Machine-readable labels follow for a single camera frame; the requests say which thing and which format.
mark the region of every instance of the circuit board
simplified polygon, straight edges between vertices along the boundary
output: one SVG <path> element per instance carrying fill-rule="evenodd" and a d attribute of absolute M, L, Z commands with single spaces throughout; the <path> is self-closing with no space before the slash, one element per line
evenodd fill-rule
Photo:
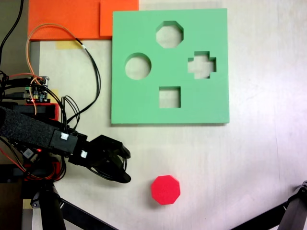
<path fill-rule="evenodd" d="M 48 80 L 49 80 L 49 77 L 43 77 L 43 80 L 38 80 L 38 82 L 41 85 L 48 87 Z M 30 89 L 31 89 L 33 101 L 35 103 L 50 103 L 50 99 L 48 98 L 47 92 L 34 85 L 31 88 L 30 87 L 25 88 L 26 92 L 29 94 L 29 97 L 26 98 L 27 104 L 32 103 L 31 97 L 30 97 Z"/>

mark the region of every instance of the black metal leg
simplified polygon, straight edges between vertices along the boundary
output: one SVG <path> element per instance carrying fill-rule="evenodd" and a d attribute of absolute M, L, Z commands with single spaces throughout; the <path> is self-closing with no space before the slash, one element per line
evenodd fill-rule
<path fill-rule="evenodd" d="M 43 230 L 66 230 L 57 194 L 42 191 L 39 196 L 39 205 Z"/>
<path fill-rule="evenodd" d="M 235 227 L 232 230 L 269 230 L 277 225 L 283 218 L 287 202 L 272 208 L 271 210 L 262 213 L 261 215 Z"/>
<path fill-rule="evenodd" d="M 83 230 L 118 230 L 63 199 L 61 210 L 65 220 Z"/>
<path fill-rule="evenodd" d="M 306 202 L 298 196 L 289 203 L 278 230 L 303 230 L 306 217 Z"/>

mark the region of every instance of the circular hole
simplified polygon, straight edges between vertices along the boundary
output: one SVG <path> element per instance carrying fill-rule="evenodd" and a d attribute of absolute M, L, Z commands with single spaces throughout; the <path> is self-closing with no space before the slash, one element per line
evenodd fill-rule
<path fill-rule="evenodd" d="M 149 58 L 142 53 L 131 54 L 126 62 L 126 74 L 134 80 L 141 80 L 148 76 L 152 68 Z"/>

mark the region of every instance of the octagonal hole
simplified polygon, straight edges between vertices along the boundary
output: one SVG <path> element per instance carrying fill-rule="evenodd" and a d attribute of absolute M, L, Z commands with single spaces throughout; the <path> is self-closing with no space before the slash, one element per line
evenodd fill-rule
<path fill-rule="evenodd" d="M 131 54 L 126 61 L 126 75 L 134 80 L 141 80 L 148 76 L 152 68 L 151 61 L 147 55 L 142 53 Z"/>
<path fill-rule="evenodd" d="M 163 48 L 175 48 L 183 41 L 183 28 L 176 21 L 164 21 L 157 28 L 156 40 Z"/>

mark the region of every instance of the red octagonal block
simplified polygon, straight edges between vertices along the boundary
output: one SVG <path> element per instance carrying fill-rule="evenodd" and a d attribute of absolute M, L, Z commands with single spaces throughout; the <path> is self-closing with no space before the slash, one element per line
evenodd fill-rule
<path fill-rule="evenodd" d="M 171 205 L 180 196 L 179 181 L 171 175 L 158 176 L 151 185 L 152 197 L 160 205 Z"/>

